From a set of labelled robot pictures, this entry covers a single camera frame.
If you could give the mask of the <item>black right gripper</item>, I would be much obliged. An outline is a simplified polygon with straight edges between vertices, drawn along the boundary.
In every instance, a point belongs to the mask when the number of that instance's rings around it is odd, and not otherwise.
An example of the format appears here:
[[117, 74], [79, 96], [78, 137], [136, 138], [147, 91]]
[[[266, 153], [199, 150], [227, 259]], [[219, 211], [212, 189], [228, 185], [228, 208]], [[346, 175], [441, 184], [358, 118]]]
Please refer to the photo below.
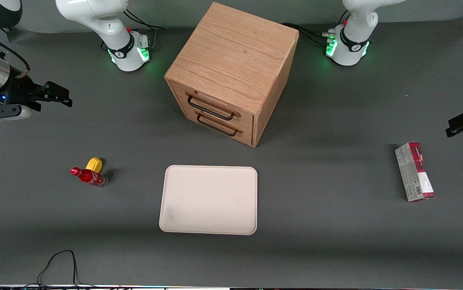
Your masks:
[[40, 112], [42, 102], [72, 107], [69, 90], [52, 81], [38, 85], [30, 77], [18, 79], [10, 74], [7, 82], [0, 88], [0, 104], [18, 104]]

